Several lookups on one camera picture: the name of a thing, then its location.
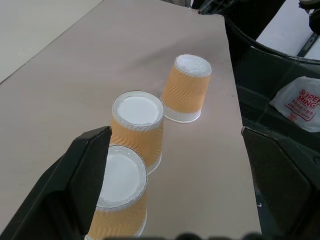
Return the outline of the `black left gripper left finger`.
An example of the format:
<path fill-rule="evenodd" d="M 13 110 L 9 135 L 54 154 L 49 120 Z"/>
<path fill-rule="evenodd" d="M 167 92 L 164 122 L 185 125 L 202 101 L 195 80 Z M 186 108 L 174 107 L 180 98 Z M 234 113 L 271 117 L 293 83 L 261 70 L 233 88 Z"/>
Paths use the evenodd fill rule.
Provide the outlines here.
<path fill-rule="evenodd" d="M 84 132 L 39 178 L 2 240 L 83 240 L 102 189 L 112 128 Z"/>

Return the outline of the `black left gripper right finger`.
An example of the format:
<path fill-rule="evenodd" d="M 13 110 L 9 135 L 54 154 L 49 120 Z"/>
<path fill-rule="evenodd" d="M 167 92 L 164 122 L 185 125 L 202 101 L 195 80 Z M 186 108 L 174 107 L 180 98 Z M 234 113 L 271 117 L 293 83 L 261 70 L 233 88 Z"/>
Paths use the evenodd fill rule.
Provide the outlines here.
<path fill-rule="evenodd" d="M 320 237 L 320 154 L 280 134 L 242 130 L 264 235 Z"/>

